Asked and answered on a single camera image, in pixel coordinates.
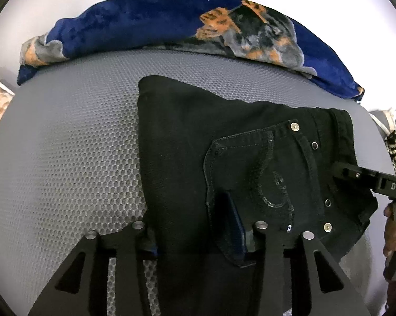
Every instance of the white wall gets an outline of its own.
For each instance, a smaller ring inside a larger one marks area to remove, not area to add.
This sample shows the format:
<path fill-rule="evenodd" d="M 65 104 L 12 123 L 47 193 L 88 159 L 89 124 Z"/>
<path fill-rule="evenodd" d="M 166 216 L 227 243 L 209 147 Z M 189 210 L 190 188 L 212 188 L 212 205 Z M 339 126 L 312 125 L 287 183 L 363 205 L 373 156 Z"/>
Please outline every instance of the white wall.
<path fill-rule="evenodd" d="M 15 88 L 21 44 L 99 1 L 10 0 L 0 15 L 0 78 Z M 366 89 L 366 109 L 396 106 L 396 10 L 388 0 L 253 1 L 296 19 L 329 44 Z"/>

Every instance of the blue fleece blanket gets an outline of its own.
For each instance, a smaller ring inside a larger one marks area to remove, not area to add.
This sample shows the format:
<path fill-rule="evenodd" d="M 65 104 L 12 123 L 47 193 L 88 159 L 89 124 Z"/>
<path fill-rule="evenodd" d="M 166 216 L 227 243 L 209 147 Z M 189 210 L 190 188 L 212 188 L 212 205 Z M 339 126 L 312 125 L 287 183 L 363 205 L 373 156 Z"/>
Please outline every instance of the blue fleece blanket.
<path fill-rule="evenodd" d="M 87 54 L 141 47 L 209 53 L 297 71 L 342 98 L 361 88 L 337 54 L 282 13 L 248 0 L 107 0 L 61 19 L 21 50 L 18 84 L 39 67 Z"/>

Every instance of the screw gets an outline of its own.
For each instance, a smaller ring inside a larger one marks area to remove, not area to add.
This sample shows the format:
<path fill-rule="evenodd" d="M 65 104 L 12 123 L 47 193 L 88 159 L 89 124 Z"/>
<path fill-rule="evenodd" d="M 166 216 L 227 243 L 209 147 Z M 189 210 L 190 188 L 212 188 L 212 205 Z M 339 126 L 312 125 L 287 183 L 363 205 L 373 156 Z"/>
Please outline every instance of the screw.
<path fill-rule="evenodd" d="M 97 232 L 94 230 L 89 230 L 86 234 L 86 239 L 87 240 L 93 240 L 97 237 Z"/>
<path fill-rule="evenodd" d="M 295 122 L 293 122 L 293 123 L 290 125 L 290 127 L 291 127 L 291 129 L 292 129 L 293 131 L 295 131 L 295 132 L 297 132 L 297 131 L 300 129 L 300 126 L 299 126 L 297 123 L 295 123 Z"/>
<path fill-rule="evenodd" d="M 132 228 L 133 229 L 142 229 L 142 228 L 144 228 L 145 227 L 145 223 L 143 223 L 142 221 L 135 221 L 133 224 L 132 224 Z"/>
<path fill-rule="evenodd" d="M 309 232 L 308 230 L 306 232 L 303 232 L 303 237 L 306 240 L 313 240 L 315 239 L 315 235 L 312 232 Z"/>
<path fill-rule="evenodd" d="M 255 223 L 255 226 L 258 229 L 267 229 L 268 228 L 268 224 L 265 221 L 257 221 Z"/>
<path fill-rule="evenodd" d="M 324 231 L 326 231 L 327 233 L 330 233 L 332 231 L 331 223 L 325 223 L 324 224 Z"/>

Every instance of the finger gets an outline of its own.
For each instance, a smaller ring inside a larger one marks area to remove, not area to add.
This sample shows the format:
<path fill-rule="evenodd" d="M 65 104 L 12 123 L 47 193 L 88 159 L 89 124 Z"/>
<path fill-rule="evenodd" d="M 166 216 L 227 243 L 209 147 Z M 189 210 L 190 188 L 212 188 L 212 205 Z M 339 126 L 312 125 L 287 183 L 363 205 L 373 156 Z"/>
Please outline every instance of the finger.
<path fill-rule="evenodd" d="M 396 239 L 386 242 L 384 247 L 384 255 L 389 256 L 392 252 L 396 251 Z"/>
<path fill-rule="evenodd" d="M 391 208 L 391 203 L 388 204 L 388 206 L 384 209 L 384 216 L 386 217 L 391 217 L 392 215 L 392 208 Z"/>
<path fill-rule="evenodd" d="M 387 220 L 387 224 L 385 225 L 385 233 L 384 233 L 385 240 L 396 238 L 396 222 L 392 219 Z"/>

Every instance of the black jeans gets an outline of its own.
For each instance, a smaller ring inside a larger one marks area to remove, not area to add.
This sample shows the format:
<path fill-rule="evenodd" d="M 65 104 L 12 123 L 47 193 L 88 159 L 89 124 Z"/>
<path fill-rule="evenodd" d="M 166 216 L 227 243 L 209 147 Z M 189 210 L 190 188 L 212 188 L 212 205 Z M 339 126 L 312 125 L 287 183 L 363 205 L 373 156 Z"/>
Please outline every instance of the black jeans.
<path fill-rule="evenodd" d="M 288 248 L 310 230 L 336 260 L 368 226 L 377 208 L 370 190 L 330 173 L 335 161 L 356 164 L 347 112 L 229 101 L 160 76 L 143 78 L 139 92 L 162 315 L 251 315 L 260 274 L 243 254 L 256 221 L 283 232 Z"/>

